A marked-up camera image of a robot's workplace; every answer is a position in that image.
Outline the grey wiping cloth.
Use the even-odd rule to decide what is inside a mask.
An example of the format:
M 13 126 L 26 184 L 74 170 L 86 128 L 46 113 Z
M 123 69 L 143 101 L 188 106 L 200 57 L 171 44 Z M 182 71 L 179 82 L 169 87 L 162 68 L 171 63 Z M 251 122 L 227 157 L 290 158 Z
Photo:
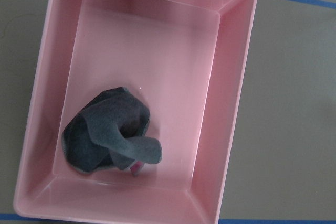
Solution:
M 149 109 L 126 88 L 101 92 L 62 133 L 66 161 L 78 172 L 131 169 L 162 160 L 159 140 L 147 137 Z

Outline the pink plastic bin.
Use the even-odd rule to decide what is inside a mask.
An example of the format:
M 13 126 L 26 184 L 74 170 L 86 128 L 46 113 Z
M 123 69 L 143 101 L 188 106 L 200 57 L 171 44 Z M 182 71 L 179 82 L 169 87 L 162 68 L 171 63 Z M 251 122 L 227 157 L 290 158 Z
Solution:
M 217 223 L 257 0 L 49 0 L 14 197 L 21 216 Z M 103 90 L 150 110 L 163 158 L 90 175 L 61 134 Z

